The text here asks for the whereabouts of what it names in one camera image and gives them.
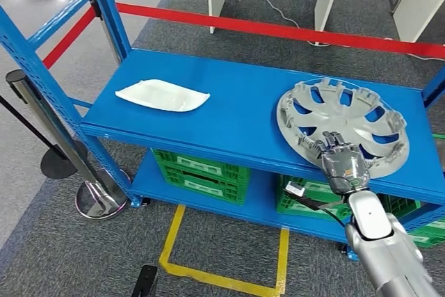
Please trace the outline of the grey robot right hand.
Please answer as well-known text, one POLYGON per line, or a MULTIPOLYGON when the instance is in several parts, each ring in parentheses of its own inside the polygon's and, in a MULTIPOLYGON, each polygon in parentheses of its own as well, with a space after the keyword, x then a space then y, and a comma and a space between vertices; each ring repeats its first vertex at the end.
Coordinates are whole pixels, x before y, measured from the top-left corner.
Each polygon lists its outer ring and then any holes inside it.
POLYGON ((320 168, 336 195, 347 195, 369 189, 370 173, 363 152, 346 142, 337 131, 324 131, 324 139, 314 142, 320 168))

